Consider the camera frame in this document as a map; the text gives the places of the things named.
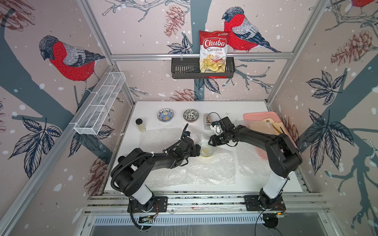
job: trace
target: bullfinch illustration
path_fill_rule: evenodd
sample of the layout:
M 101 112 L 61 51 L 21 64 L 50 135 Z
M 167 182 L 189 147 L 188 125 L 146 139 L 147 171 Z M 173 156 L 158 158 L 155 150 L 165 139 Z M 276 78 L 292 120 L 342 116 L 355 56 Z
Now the bullfinch illustration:
M 268 48 L 273 52 L 279 52 L 272 48 L 256 26 L 252 25 L 244 15 L 242 8 L 235 6 L 228 8 L 222 17 L 225 20 L 225 30 L 231 32 L 229 45 L 235 50 L 246 50 L 252 48 Z
M 82 47 L 70 46 L 51 35 L 39 42 L 39 50 L 42 58 L 44 60 L 48 58 L 67 79 L 85 81 L 85 89 L 81 94 L 90 91 L 87 89 L 87 79 L 95 72 L 97 62 L 105 58 Z

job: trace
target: black and white patterned bowl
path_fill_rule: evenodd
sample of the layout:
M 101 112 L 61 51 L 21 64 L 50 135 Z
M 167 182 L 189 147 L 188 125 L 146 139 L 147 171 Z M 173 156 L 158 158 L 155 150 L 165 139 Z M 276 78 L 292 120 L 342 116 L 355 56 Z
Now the black and white patterned bowl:
M 195 122 L 199 116 L 200 114 L 194 109 L 186 110 L 183 114 L 184 119 L 188 122 Z

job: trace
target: decorative bowl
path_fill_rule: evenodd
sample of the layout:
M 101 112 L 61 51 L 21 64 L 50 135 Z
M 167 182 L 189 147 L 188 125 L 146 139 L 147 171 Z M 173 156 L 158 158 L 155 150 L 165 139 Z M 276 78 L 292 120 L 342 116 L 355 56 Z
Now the decorative bowl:
M 173 111 L 170 109 L 163 109 L 158 113 L 158 119 L 162 122 L 168 122 L 173 118 Z
M 183 114 L 184 119 L 190 123 L 195 122 L 199 116 L 200 114 L 194 109 L 186 110 Z

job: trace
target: metal vent grille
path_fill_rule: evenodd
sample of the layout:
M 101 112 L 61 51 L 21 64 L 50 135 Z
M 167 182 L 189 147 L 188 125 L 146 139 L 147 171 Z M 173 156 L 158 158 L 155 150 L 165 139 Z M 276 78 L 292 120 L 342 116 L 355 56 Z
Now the metal vent grille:
M 259 214 L 193 214 L 193 215 L 159 215 L 154 225 L 207 225 L 207 224 L 262 224 Z M 132 225 L 130 216 L 97 216 L 94 225 Z

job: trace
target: aluminum rail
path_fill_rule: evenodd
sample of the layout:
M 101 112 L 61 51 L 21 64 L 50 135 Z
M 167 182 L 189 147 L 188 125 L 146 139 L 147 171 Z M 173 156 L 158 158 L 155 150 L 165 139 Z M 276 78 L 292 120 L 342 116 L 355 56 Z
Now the aluminum rail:
M 256 52 L 256 53 L 228 53 L 228 57 L 236 60 L 270 60 L 270 59 L 291 59 L 292 52 Z M 191 54 L 113 54 L 112 61 L 150 61 L 150 60 L 171 60 L 173 57 L 200 57 L 199 53 Z

